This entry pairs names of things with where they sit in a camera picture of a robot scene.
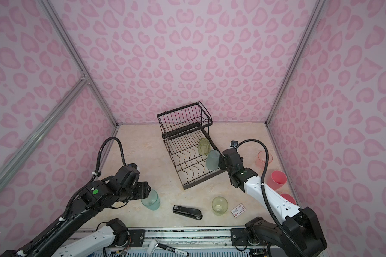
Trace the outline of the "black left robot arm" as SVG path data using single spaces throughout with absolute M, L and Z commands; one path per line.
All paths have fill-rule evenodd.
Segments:
M 151 187 L 139 182 L 140 172 L 132 163 L 114 176 L 92 181 L 80 188 L 69 200 L 62 215 L 43 232 L 18 250 L 6 250 L 2 257 L 50 257 L 82 225 L 114 204 L 146 199 Z

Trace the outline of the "teal clear cup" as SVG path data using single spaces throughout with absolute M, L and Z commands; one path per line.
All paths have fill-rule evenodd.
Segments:
M 148 209 L 156 211 L 160 207 L 160 199 L 156 190 L 151 190 L 149 196 L 141 200 L 141 203 Z
M 206 161 L 206 168 L 209 171 L 217 170 L 219 168 L 219 159 L 220 153 L 217 150 L 210 151 Z

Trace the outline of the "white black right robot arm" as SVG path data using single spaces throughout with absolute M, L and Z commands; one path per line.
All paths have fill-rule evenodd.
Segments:
M 223 168 L 231 185 L 253 197 L 271 215 L 273 222 L 255 217 L 245 224 L 248 240 L 280 247 L 288 257 L 317 257 L 328 246 L 316 213 L 283 198 L 262 182 L 252 169 L 243 166 L 243 158 L 235 148 L 222 153 Z

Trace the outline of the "yellow-green clear cup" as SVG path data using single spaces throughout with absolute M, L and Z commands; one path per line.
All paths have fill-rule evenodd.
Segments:
M 198 153 L 199 155 L 208 155 L 211 151 L 210 141 L 207 138 L 200 139 L 198 143 Z

